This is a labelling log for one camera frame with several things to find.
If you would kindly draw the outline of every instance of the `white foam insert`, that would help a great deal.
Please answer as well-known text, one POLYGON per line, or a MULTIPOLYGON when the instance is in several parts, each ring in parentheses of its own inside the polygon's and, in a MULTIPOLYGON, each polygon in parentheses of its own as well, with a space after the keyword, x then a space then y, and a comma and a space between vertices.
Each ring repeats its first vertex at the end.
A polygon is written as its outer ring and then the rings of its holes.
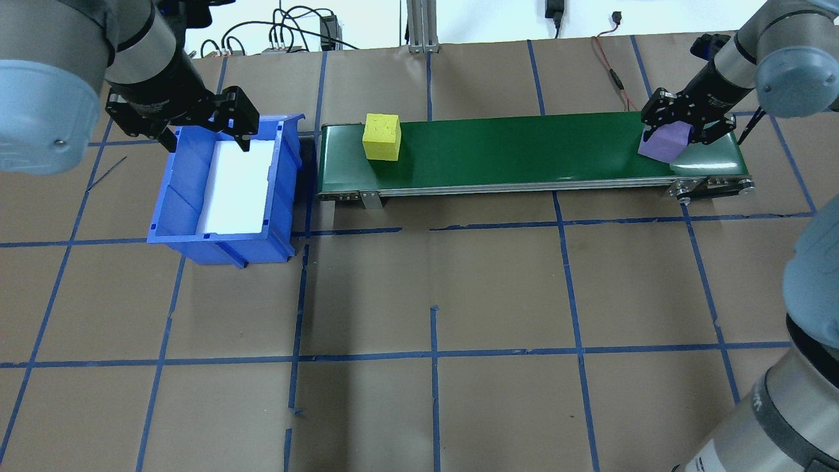
POLYGON ((216 142, 196 234, 262 232, 273 152, 273 141, 251 140, 248 152, 216 142))

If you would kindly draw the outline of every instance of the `cable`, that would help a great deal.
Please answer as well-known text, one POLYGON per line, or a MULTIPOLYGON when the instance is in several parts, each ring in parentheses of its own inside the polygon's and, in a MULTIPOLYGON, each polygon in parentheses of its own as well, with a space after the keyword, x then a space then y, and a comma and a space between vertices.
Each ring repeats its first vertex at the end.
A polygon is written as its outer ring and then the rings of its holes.
POLYGON ((242 41, 240 41, 239 38, 237 38, 236 36, 227 36, 227 50, 230 51, 230 54, 233 54, 233 47, 230 46, 231 39, 234 39, 237 43, 239 43, 239 49, 242 50, 242 55, 247 55, 245 54, 245 46, 242 44, 242 41))
POLYGON ((288 26, 285 23, 279 23, 279 24, 273 24, 273 25, 274 26, 272 26, 271 29, 268 31, 268 41, 270 41, 272 39, 272 36, 273 36, 274 37, 274 43, 277 44, 277 49, 279 49, 280 43, 282 43, 282 46, 285 47, 285 39, 283 38, 283 28, 286 28, 286 29, 289 30, 289 34, 291 34, 291 41, 289 42, 289 46, 288 46, 288 50, 291 50, 291 48, 294 47, 294 31, 291 29, 290 26, 288 26), (279 26, 279 39, 277 39, 277 27, 278 26, 279 26))
POLYGON ((637 112, 638 107, 635 106, 635 103, 632 101, 632 98, 629 98, 629 94, 627 93, 626 88, 623 86, 623 82, 621 81, 621 78, 618 76, 618 73, 615 72, 615 70, 612 68, 612 65, 609 64, 609 58, 606 57, 606 51, 603 50, 603 45, 600 44, 600 37, 603 36, 604 34, 614 33, 615 31, 617 31, 618 26, 621 25, 621 20, 622 20, 622 18, 621 18, 621 13, 620 12, 612 13, 612 21, 615 22, 615 27, 612 28, 612 29, 609 29, 607 31, 602 31, 597 36, 592 36, 591 39, 594 41, 594 43, 597 45, 597 48, 600 50, 600 56, 602 56, 603 62, 606 63, 606 68, 609 70, 609 76, 612 78, 612 82, 614 82, 615 87, 618 88, 619 93, 621 93, 626 98, 626 104, 624 106, 624 111, 628 112, 629 107, 632 106, 632 108, 637 112))
POLYGON ((755 111, 754 115, 752 115, 752 119, 748 120, 746 128, 743 128, 743 132, 740 134, 740 139, 737 140, 738 146, 746 140, 748 134, 751 133, 754 127, 758 125, 760 118, 763 118, 764 116, 766 116, 766 112, 761 107, 758 107, 757 111, 755 111))
MULTIPOLYGON (((282 8, 276 8, 274 10, 274 12, 271 14, 271 20, 274 21, 274 23, 277 23, 277 12, 280 12, 280 13, 283 14, 283 19, 280 20, 281 24, 285 24, 285 19, 288 18, 294 23, 294 26, 296 26, 299 29, 300 24, 297 23, 297 19, 295 17, 291 16, 291 10, 294 10, 295 8, 297 8, 297 7, 292 7, 288 11, 283 10, 282 8)), ((285 39, 283 38, 283 30, 282 29, 280 29, 280 31, 279 31, 279 38, 281 40, 283 40, 283 42, 285 42, 285 39)), ((306 42, 306 37, 301 34, 300 38, 303 40, 303 49, 309 50, 309 43, 306 42)), ((294 31, 291 32, 291 44, 292 45, 294 44, 294 31)))
POLYGON ((201 43, 201 57, 202 57, 202 58, 204 57, 204 46, 206 46, 206 45, 207 45, 207 43, 212 44, 212 45, 213 45, 213 47, 214 47, 214 48, 216 48, 216 52, 220 52, 220 49, 221 49, 221 48, 220 48, 220 47, 218 47, 218 43, 217 43, 216 41, 213 41, 212 39, 205 39, 205 40, 204 40, 204 42, 203 42, 203 43, 201 43))
POLYGON ((332 41, 332 42, 338 43, 339 45, 345 45, 346 47, 348 47, 348 48, 350 48, 350 49, 354 49, 354 50, 357 50, 357 49, 358 49, 356 46, 353 46, 353 45, 351 45, 351 44, 349 44, 349 43, 346 43, 346 42, 344 42, 344 41, 341 41, 340 39, 330 38, 329 36, 325 36, 325 35, 323 35, 323 34, 318 34, 318 33, 312 32, 312 31, 308 31, 308 30, 306 30, 306 29, 300 29, 300 28, 295 28, 295 27, 293 27, 293 26, 288 26, 288 24, 276 24, 276 23, 274 23, 274 22, 270 22, 270 21, 261 21, 261 20, 244 21, 244 22, 241 22, 241 23, 239 23, 239 24, 234 24, 233 26, 231 26, 231 27, 230 27, 230 29, 228 29, 227 31, 225 31, 225 32, 224 32, 224 35, 222 35, 222 36, 221 36, 221 42, 223 43, 223 42, 224 42, 224 39, 226 39, 226 38, 227 38, 227 36, 228 36, 228 35, 229 35, 229 34, 230 34, 230 33, 231 33, 234 29, 239 28, 240 26, 245 26, 245 25, 247 25, 247 24, 270 24, 270 25, 272 25, 272 26, 280 26, 280 27, 283 27, 283 28, 292 29, 293 31, 300 31, 301 33, 311 34, 312 36, 317 36, 318 38, 328 39, 328 40, 330 40, 330 41, 332 41))
POLYGON ((294 26, 297 26, 298 28, 300 27, 300 25, 297 24, 297 21, 295 21, 295 19, 296 18, 303 18, 304 16, 313 13, 320 20, 320 22, 318 23, 318 26, 323 26, 326 29, 326 35, 330 37, 329 38, 330 40, 332 40, 333 35, 336 37, 338 35, 338 32, 337 31, 330 31, 329 24, 326 22, 326 18, 324 18, 323 15, 321 15, 319 13, 319 11, 327 11, 327 12, 329 12, 329 14, 331 16, 335 16, 335 12, 333 12, 329 8, 310 8, 310 7, 306 7, 305 5, 297 5, 297 6, 294 6, 292 8, 289 8, 288 12, 286 12, 286 13, 288 14, 288 18, 291 18, 291 20, 294 21, 294 26), (305 12, 301 15, 297 15, 296 17, 292 16, 291 13, 296 9, 305 10, 305 12))

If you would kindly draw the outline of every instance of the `blue bin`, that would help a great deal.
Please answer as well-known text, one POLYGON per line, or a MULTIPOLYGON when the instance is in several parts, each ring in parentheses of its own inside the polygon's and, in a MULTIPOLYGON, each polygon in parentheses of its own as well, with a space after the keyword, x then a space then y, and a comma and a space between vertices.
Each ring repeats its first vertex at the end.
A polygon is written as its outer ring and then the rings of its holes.
POLYGON ((259 131, 252 137, 274 142, 262 231, 258 233, 199 231, 216 142, 233 138, 197 126, 178 128, 178 149, 169 155, 147 242, 166 244, 197 264, 232 264, 241 269, 252 262, 287 261, 294 255, 291 215, 294 185, 302 166, 297 134, 297 122, 302 118, 302 114, 261 117, 259 131))

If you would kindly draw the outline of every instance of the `foam block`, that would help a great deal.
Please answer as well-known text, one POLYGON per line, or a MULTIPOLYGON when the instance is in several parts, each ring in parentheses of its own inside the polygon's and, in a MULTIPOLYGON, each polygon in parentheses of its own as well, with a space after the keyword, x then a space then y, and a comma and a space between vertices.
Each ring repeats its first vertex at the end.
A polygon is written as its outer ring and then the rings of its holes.
POLYGON ((398 115, 368 113, 362 144, 368 160, 399 160, 402 129, 398 115))
POLYGON ((656 130, 648 141, 644 142, 641 138, 638 154, 661 162, 673 162, 687 148, 689 135, 688 123, 677 121, 666 124, 656 130))

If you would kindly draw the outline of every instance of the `blue tape line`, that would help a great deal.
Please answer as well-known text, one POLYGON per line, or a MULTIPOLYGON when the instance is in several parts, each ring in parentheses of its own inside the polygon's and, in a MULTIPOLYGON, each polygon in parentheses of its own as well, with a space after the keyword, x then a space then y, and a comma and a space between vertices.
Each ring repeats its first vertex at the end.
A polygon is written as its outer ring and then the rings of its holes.
POLYGON ((210 357, 204 359, 166 359, 165 365, 229 365, 229 364, 286 364, 294 361, 290 355, 256 357, 210 357))
POLYGON ((323 88, 326 84, 326 58, 328 55, 328 51, 323 51, 323 54, 320 56, 320 76, 317 86, 317 107, 315 108, 315 130, 313 133, 320 132, 320 113, 323 108, 323 88))
POLYGON ((783 218, 812 218, 815 216, 812 212, 791 213, 789 215, 781 215, 774 213, 758 213, 754 215, 718 215, 706 217, 691 216, 692 221, 736 221, 744 219, 783 219, 783 218))
POLYGON ((143 244, 146 238, 82 239, 73 241, 73 246, 95 246, 98 244, 143 244))
POLYGON ((727 349, 778 349, 791 347, 790 341, 758 341, 756 343, 726 343, 727 349))
POLYGON ((431 307, 431 398, 434 423, 434 472, 440 472, 440 378, 437 373, 437 313, 440 307, 431 307))
POLYGON ((34 241, 32 243, 0 243, 0 248, 42 248, 44 246, 66 246, 67 241, 34 241))
POLYGON ((114 360, 42 360, 34 363, 34 368, 65 367, 138 367, 157 365, 156 359, 114 359, 114 360))
POLYGON ((216 86, 216 95, 221 93, 221 86, 224 85, 224 76, 227 74, 227 56, 221 59, 221 72, 218 75, 218 86, 216 86))
POLYGON ((434 357, 430 351, 401 351, 375 354, 301 355, 300 362, 357 362, 359 360, 426 359, 434 357))
MULTIPOLYGON (((778 213, 756 213, 754 215, 707 215, 707 216, 691 216, 691 220, 699 222, 707 221, 731 221, 731 220, 758 220, 758 219, 781 219, 781 218, 811 218, 815 216, 813 212, 799 212, 790 214, 778 213)), ((683 221, 683 217, 648 217, 648 218, 615 218, 615 219, 582 219, 582 220, 566 220, 563 222, 565 226, 576 225, 597 225, 606 223, 618 224, 635 224, 635 223, 674 223, 683 221)), ((521 222, 521 223, 474 223, 474 224, 453 224, 445 228, 430 228, 429 231, 459 231, 465 229, 500 229, 500 228, 550 228, 556 226, 557 223, 553 221, 536 221, 536 222, 521 222)), ((310 236, 312 238, 320 236, 343 236, 348 234, 379 234, 379 233, 399 233, 402 227, 393 228, 361 228, 361 229, 332 229, 312 231, 310 236)), ((295 231, 291 234, 293 238, 305 237, 305 232, 295 231)), ((93 244, 141 244, 145 243, 145 238, 124 238, 124 239, 81 239, 70 243, 69 241, 33 241, 21 243, 0 243, 2 248, 36 248, 44 246, 84 246, 93 244)))
POLYGON ((644 79, 644 88, 647 89, 647 98, 653 96, 653 89, 649 86, 649 78, 647 78, 647 69, 644 67, 644 59, 641 58, 641 51, 638 49, 638 41, 635 40, 635 35, 629 36, 632 41, 632 49, 635 50, 635 59, 638 61, 638 68, 641 70, 641 78, 644 79))
POLYGON ((172 301, 169 303, 169 316, 175 313, 175 307, 178 306, 178 295, 180 294, 180 281, 184 278, 184 266, 186 265, 186 257, 180 256, 178 264, 178 273, 175 276, 175 288, 172 290, 172 301))
POLYGON ((674 223, 681 222, 681 217, 649 217, 649 218, 615 218, 615 219, 578 219, 562 222, 564 226, 591 225, 604 223, 635 224, 635 223, 674 223))
POLYGON ((180 282, 183 280, 185 262, 186 257, 180 256, 178 271, 175 274, 175 283, 172 286, 172 297, 169 301, 169 313, 166 316, 163 339, 160 340, 160 351, 158 353, 157 366, 154 369, 152 392, 149 397, 149 406, 146 408, 146 420, 143 423, 143 435, 140 437, 140 450, 137 454, 137 467, 134 469, 135 472, 141 472, 143 470, 143 462, 146 457, 146 446, 149 444, 149 431, 151 430, 152 417, 154 416, 154 405, 157 403, 157 393, 160 387, 160 376, 163 374, 163 366, 166 360, 166 348, 169 346, 169 336, 172 333, 172 313, 175 312, 175 306, 178 302, 180 282))
POLYGON ((133 141, 111 141, 108 143, 88 143, 87 147, 97 147, 97 146, 133 146, 135 144, 157 144, 159 141, 157 139, 135 139, 133 141))
POLYGON ((297 321, 294 323, 294 350, 292 351, 291 379, 289 381, 289 408, 294 408, 297 399, 297 374, 300 369, 300 343, 303 337, 303 312, 306 301, 306 281, 309 270, 309 248, 303 249, 303 267, 300 270, 300 292, 297 297, 297 321))
POLYGON ((146 458, 146 446, 149 444, 149 431, 151 430, 152 417, 154 416, 154 405, 157 402, 157 393, 158 388, 160 387, 160 376, 163 374, 164 358, 166 356, 166 346, 169 343, 169 333, 171 332, 171 329, 172 317, 167 317, 163 341, 160 343, 160 354, 157 361, 157 368, 154 370, 152 393, 149 398, 149 406, 146 408, 146 419, 143 423, 143 435, 140 437, 140 450, 137 454, 137 466, 134 468, 135 472, 141 472, 143 470, 143 462, 146 458))
POLYGON ((283 472, 289 472, 289 461, 291 460, 291 428, 285 429, 285 443, 283 443, 283 472))
POLYGON ((477 223, 452 224, 445 228, 431 228, 429 231, 460 231, 462 229, 501 229, 501 228, 544 228, 556 226, 556 221, 536 221, 528 223, 477 223))
MULTIPOLYGON (((783 349, 792 344, 789 341, 756 341, 745 343, 725 343, 726 349, 783 349)), ((666 353, 684 351, 707 351, 719 349, 719 344, 663 344, 638 346, 598 346, 584 347, 585 354, 630 354, 630 353, 666 353)), ((577 348, 537 348, 537 349, 453 349, 445 351, 400 351, 392 353, 374 354, 328 354, 301 355, 299 362, 356 362, 363 360, 389 359, 430 359, 456 357, 503 357, 526 355, 570 355, 577 354, 577 348)), ((223 357, 204 359, 166 359, 165 365, 224 365, 224 364, 285 364, 294 361, 293 355, 256 356, 256 357, 223 357)), ((0 369, 25 368, 27 362, 0 362, 0 369)), ((156 359, 109 359, 109 360, 50 360, 36 361, 33 365, 39 368, 63 367, 127 367, 156 365, 156 359)))
POLYGON ((671 344, 662 346, 602 346, 584 348, 586 354, 672 353, 683 351, 712 351, 719 344, 671 344))
POLYGON ((804 193, 804 198, 807 201, 807 205, 810 206, 810 211, 815 213, 816 205, 813 203, 813 199, 810 198, 810 191, 807 190, 807 185, 804 183, 804 177, 801 176, 801 172, 798 170, 798 165, 795 163, 795 157, 792 155, 792 151, 789 150, 789 145, 786 142, 786 138, 784 138, 784 133, 781 132, 781 127, 778 125, 778 120, 775 119, 774 116, 769 115, 769 121, 772 122, 773 128, 775 128, 775 133, 778 135, 778 141, 781 143, 781 147, 784 148, 784 154, 787 156, 787 160, 789 161, 789 166, 792 167, 792 171, 795 174, 795 179, 798 180, 798 185, 801 187, 801 192, 804 193))
POLYGON ((580 330, 580 318, 577 316, 576 296, 574 295, 574 281, 571 277, 571 261, 568 257, 568 243, 565 237, 565 222, 562 218, 560 200, 553 192, 554 211, 556 222, 560 230, 560 250, 562 253, 562 266, 565 270, 565 285, 568 289, 568 304, 571 308, 571 325, 574 328, 574 345, 577 355, 577 367, 580 371, 580 387, 582 394, 583 411, 586 414, 586 430, 588 431, 588 445, 591 450, 591 466, 594 472, 600 472, 600 459, 597 456, 597 440, 594 434, 594 419, 591 415, 591 398, 588 393, 588 376, 586 375, 586 356, 583 348, 582 334, 580 330))
MULTIPOLYGON (((332 229, 322 231, 312 231, 310 236, 346 236, 349 234, 382 234, 382 233, 398 233, 402 231, 402 227, 395 228, 367 228, 367 229, 332 229)), ((301 233, 292 233, 292 235, 303 236, 301 233)))
POLYGON ((90 246, 95 244, 136 244, 145 243, 145 238, 124 239, 80 239, 70 241, 33 241, 29 243, 0 243, 0 248, 41 248, 45 246, 90 246))
POLYGON ((693 223, 690 221, 690 213, 687 210, 687 206, 682 205, 681 207, 682 215, 685 217, 685 226, 687 227, 688 237, 690 238, 690 245, 693 247, 693 255, 696 259, 696 267, 699 269, 699 277, 702 280, 702 289, 705 291, 705 298, 708 303, 708 312, 711 314, 711 323, 714 325, 714 331, 717 334, 717 343, 719 344, 720 354, 722 355, 722 364, 726 369, 728 386, 731 388, 734 403, 737 403, 740 401, 740 392, 737 389, 737 381, 734 379, 734 370, 732 369, 731 360, 728 358, 726 339, 722 335, 722 328, 719 326, 717 306, 714 303, 714 296, 711 294, 711 284, 708 283, 708 274, 705 271, 705 263, 702 262, 702 254, 699 250, 699 243, 696 242, 696 232, 693 229, 693 223))
MULTIPOLYGON (((109 119, 107 122, 107 126, 105 127, 105 133, 102 136, 102 141, 107 141, 107 136, 111 133, 112 125, 113 120, 109 119)), ((99 147, 99 151, 96 153, 96 160, 93 162, 91 174, 87 178, 87 185, 85 185, 85 188, 91 186, 91 183, 96 178, 96 170, 99 168, 99 162, 102 161, 102 152, 104 152, 104 150, 104 146, 99 147)), ((38 351, 41 347, 41 342, 44 340, 44 333, 46 332, 47 323, 50 321, 50 315, 52 314, 53 305, 55 304, 55 298, 58 295, 58 290, 61 285, 61 278, 64 276, 64 271, 67 267, 67 261, 70 259, 70 250, 72 249, 72 246, 70 244, 72 244, 73 240, 76 239, 76 233, 78 233, 79 224, 81 223, 81 216, 85 212, 85 206, 87 205, 87 198, 89 196, 90 193, 85 191, 81 197, 79 212, 76 214, 76 220, 73 222, 73 231, 70 233, 70 239, 68 239, 68 245, 64 251, 64 258, 61 260, 61 265, 58 269, 58 275, 55 277, 55 283, 53 284, 53 289, 50 293, 50 301, 47 303, 46 310, 44 310, 44 317, 42 318, 41 325, 38 328, 38 336, 35 338, 35 343, 32 347, 32 353, 29 356, 29 362, 26 365, 26 370, 23 373, 23 380, 20 383, 18 396, 14 401, 12 414, 9 417, 8 424, 6 426, 6 432, 3 434, 3 442, 0 443, 0 464, 3 463, 3 458, 6 456, 6 449, 8 448, 8 442, 12 437, 14 423, 18 420, 20 405, 23 403, 23 396, 26 394, 26 387, 29 385, 29 377, 32 375, 32 369, 34 367, 35 360, 38 357, 38 351)))
POLYGON ((542 98, 542 84, 539 81, 539 68, 536 67, 536 54, 533 52, 533 41, 527 40, 527 51, 530 53, 530 67, 533 69, 533 80, 536 82, 536 98, 539 99, 539 115, 545 115, 545 100, 542 98))
POLYGON ((426 98, 426 121, 434 121, 434 106, 431 103, 431 53, 425 53, 425 98, 426 98))
POLYGON ((318 78, 317 104, 315 106, 315 131, 312 134, 315 136, 315 139, 312 143, 311 177, 309 181, 309 196, 306 199, 306 220, 304 226, 307 239, 311 237, 312 213, 315 207, 315 189, 317 188, 318 162, 320 161, 318 136, 320 134, 320 115, 323 111, 323 89, 326 85, 326 59, 329 57, 328 55, 329 53, 327 51, 323 51, 320 56, 320 76, 318 78))

